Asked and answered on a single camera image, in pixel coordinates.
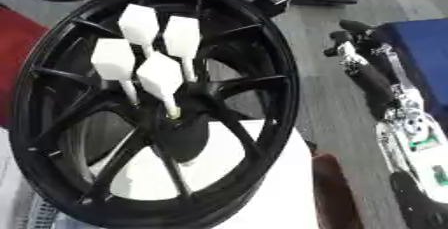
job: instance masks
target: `white base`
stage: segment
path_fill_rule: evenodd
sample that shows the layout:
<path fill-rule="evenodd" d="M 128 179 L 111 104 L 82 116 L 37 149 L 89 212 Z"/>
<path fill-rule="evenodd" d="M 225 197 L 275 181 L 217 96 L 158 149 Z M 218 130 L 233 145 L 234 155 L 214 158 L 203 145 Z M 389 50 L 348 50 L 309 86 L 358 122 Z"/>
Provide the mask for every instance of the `white base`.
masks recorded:
<path fill-rule="evenodd" d="M 243 125 L 251 134 L 258 133 L 262 126 L 262 121 L 245 121 Z M 208 184 L 209 180 L 213 180 L 213 173 L 207 173 L 205 170 L 199 169 L 200 164 L 213 162 L 214 158 L 219 159 L 219 162 L 223 162 L 221 172 L 225 172 L 228 166 L 238 163 L 238 161 L 243 157 L 244 152 L 241 151 L 240 155 L 228 157 L 230 154 L 235 154 L 235 152 L 222 152 L 224 149 L 235 148 L 234 151 L 238 153 L 240 150 L 240 144 L 238 140 L 227 132 L 227 129 L 220 123 L 211 123 L 211 141 L 210 148 L 206 148 L 204 153 L 202 153 L 198 159 L 196 159 L 192 165 L 186 166 L 182 169 L 183 173 L 186 173 L 186 177 L 190 178 L 189 183 L 195 188 L 201 188 Z M 0 228 L 3 223 L 9 224 L 12 218 L 12 211 L 14 206 L 15 194 L 17 194 L 17 188 L 22 182 L 22 177 L 17 171 L 17 167 L 10 156 L 9 142 L 7 140 L 6 131 L 0 129 L 0 143 L 1 146 L 6 147 L 4 149 L 5 157 L 3 157 L 2 163 L 10 164 L 6 171 L 10 171 L 9 176 L 6 176 L 3 180 L 3 184 L 0 187 L 0 198 L 2 198 L 2 210 L 4 211 L 0 217 Z M 246 228 L 257 228 L 257 229 L 272 229 L 272 228 L 306 228 L 306 229 L 318 229 L 318 223 L 316 219 L 316 210 L 314 204 L 314 193 L 313 193 L 313 180 L 312 180 L 312 162 L 311 155 L 308 147 L 303 141 L 299 133 L 294 130 L 289 142 L 279 157 L 277 162 L 269 171 L 260 189 L 254 195 L 254 197 L 249 201 L 249 203 L 243 207 L 237 214 L 232 216 L 227 221 L 215 227 L 215 229 L 246 229 Z M 150 173 L 148 169 L 153 169 L 151 167 L 146 168 L 129 168 L 124 171 L 132 172 L 125 173 L 124 175 L 134 182 L 140 182 L 140 186 L 132 185 L 131 188 L 128 187 L 128 183 L 120 174 L 122 180 L 116 180 L 118 186 L 115 186 L 115 191 L 120 192 L 119 186 L 126 186 L 121 189 L 121 193 L 126 193 L 129 196 L 145 196 L 143 192 L 149 192 L 148 189 L 144 191 L 142 188 L 146 185 L 147 187 L 155 188 L 153 184 L 154 181 L 149 184 L 149 181 L 136 180 L 136 178 L 145 178 Z M 66 223 L 59 221 L 56 228 L 65 229 L 63 226 Z"/>
<path fill-rule="evenodd" d="M 243 121 L 243 125 L 256 137 L 263 121 Z M 243 157 L 238 139 L 221 123 L 212 122 L 207 147 L 181 171 L 190 188 L 197 191 L 228 173 Z M 119 173 L 111 190 L 125 198 L 145 200 L 173 198 L 177 194 L 162 162 L 149 148 Z M 311 154 L 296 130 L 254 197 L 216 228 L 318 228 Z"/>

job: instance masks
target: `white mount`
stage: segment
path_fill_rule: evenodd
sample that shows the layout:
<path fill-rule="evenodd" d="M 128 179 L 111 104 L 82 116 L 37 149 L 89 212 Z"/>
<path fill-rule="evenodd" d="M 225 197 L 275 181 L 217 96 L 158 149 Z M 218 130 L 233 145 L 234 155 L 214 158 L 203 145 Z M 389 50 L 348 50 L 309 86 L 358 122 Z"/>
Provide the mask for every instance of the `white mount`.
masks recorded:
<path fill-rule="evenodd" d="M 193 59 L 201 43 L 199 20 L 188 17 L 171 16 L 165 33 L 165 45 L 171 56 L 180 57 L 187 81 L 196 81 Z"/>
<path fill-rule="evenodd" d="M 127 40 L 98 39 L 91 62 L 103 80 L 119 81 L 131 103 L 139 103 L 132 84 L 135 56 Z"/>
<path fill-rule="evenodd" d="M 129 4 L 118 21 L 121 32 L 130 43 L 152 50 L 152 43 L 159 32 L 157 14 L 153 8 Z"/>
<path fill-rule="evenodd" d="M 165 104 L 172 119 L 180 117 L 180 108 L 174 93 L 182 85 L 182 69 L 179 63 L 160 52 L 154 52 L 137 70 L 143 88 Z"/>
<path fill-rule="evenodd" d="M 99 39 L 92 55 L 92 64 L 103 80 L 117 80 L 133 104 L 138 104 L 132 82 L 135 56 L 130 43 L 142 46 L 146 61 L 138 68 L 137 76 L 144 90 L 160 99 L 172 119 L 181 111 L 174 94 L 187 81 L 197 80 L 193 59 L 196 57 L 201 31 L 199 20 L 171 16 L 163 34 L 169 55 L 181 58 L 182 66 L 166 55 L 153 50 L 153 42 L 160 31 L 157 13 L 153 8 L 129 4 L 118 25 L 124 39 Z"/>

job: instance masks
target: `robotic hand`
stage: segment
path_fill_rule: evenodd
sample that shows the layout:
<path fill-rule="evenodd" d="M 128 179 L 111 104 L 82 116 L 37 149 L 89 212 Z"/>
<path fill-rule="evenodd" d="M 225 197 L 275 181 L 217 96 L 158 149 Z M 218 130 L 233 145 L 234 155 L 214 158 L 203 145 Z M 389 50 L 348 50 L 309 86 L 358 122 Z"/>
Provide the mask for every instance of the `robotic hand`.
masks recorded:
<path fill-rule="evenodd" d="M 448 141 L 425 112 L 420 91 L 380 28 L 343 20 L 330 34 L 346 74 L 364 91 L 377 125 L 378 145 L 391 173 L 406 172 L 431 200 L 448 204 Z"/>

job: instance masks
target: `wheel rim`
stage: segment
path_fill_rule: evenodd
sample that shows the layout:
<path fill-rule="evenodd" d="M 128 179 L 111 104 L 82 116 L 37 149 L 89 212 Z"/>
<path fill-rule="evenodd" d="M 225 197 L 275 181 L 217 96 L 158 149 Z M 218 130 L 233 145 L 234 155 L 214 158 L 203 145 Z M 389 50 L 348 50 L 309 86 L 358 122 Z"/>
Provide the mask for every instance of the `wheel rim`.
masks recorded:
<path fill-rule="evenodd" d="M 198 84 L 185 84 L 182 89 L 186 94 L 184 96 L 181 91 L 180 99 L 187 100 L 186 103 L 194 100 L 192 103 L 197 109 L 193 109 L 192 114 L 205 112 L 224 121 L 223 124 L 242 140 L 246 153 L 244 160 L 231 172 L 197 192 L 189 191 L 178 164 L 166 154 L 159 140 L 154 140 L 158 139 L 154 135 L 160 129 L 154 125 L 161 125 L 164 119 L 160 119 L 163 116 L 145 116 L 145 110 L 160 115 L 159 104 L 147 97 L 142 110 L 136 111 L 126 105 L 125 97 L 113 84 L 102 85 L 89 65 L 82 65 L 90 59 L 86 54 L 89 54 L 92 38 L 121 37 L 115 22 L 130 2 L 156 8 L 162 26 L 166 25 L 166 15 L 171 13 L 199 15 L 205 25 L 201 50 L 195 60 L 201 80 Z M 79 42 L 86 42 L 86 46 L 81 53 L 76 53 L 73 47 Z M 64 60 L 66 53 L 70 54 L 68 60 Z M 214 54 L 213 59 L 221 59 L 229 67 L 244 71 L 247 77 L 208 82 L 205 63 L 201 61 L 209 59 L 210 54 Z M 266 119 L 260 136 L 254 141 L 238 122 L 241 117 L 221 102 L 221 98 L 246 90 L 266 93 L 260 94 L 260 99 L 265 97 L 267 104 Z M 51 93 L 56 93 L 54 100 Z M 51 30 L 24 64 L 16 82 L 12 108 L 12 149 L 20 169 L 35 190 L 78 220 L 105 227 L 209 226 L 235 212 L 258 187 L 289 137 L 297 114 L 298 97 L 298 74 L 286 41 L 273 23 L 248 2 L 94 0 Z M 80 151 L 82 127 L 77 123 L 99 111 L 118 114 L 135 130 L 126 147 L 118 148 L 113 161 L 94 177 L 83 173 L 88 158 Z M 163 158 L 178 190 L 178 198 L 135 201 L 112 195 L 111 181 L 119 169 L 148 145 L 158 150 Z"/>

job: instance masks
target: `white rod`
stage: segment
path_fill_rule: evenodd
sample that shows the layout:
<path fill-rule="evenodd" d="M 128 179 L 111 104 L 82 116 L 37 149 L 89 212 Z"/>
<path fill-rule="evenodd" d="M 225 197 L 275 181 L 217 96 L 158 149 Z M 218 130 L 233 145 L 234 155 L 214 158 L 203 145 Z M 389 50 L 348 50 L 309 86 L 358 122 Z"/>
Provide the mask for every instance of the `white rod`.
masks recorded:
<path fill-rule="evenodd" d="M 187 81 L 196 82 L 198 80 L 194 72 L 193 59 L 182 58 L 182 69 Z"/>
<path fill-rule="evenodd" d="M 165 104 L 165 108 L 168 111 L 168 116 L 171 119 L 175 120 L 180 117 L 180 108 L 177 106 L 173 95 L 166 96 L 163 103 Z"/>
<path fill-rule="evenodd" d="M 137 90 L 135 89 L 132 80 L 121 80 L 119 82 L 131 103 L 133 105 L 137 105 L 140 101 L 138 100 Z"/>

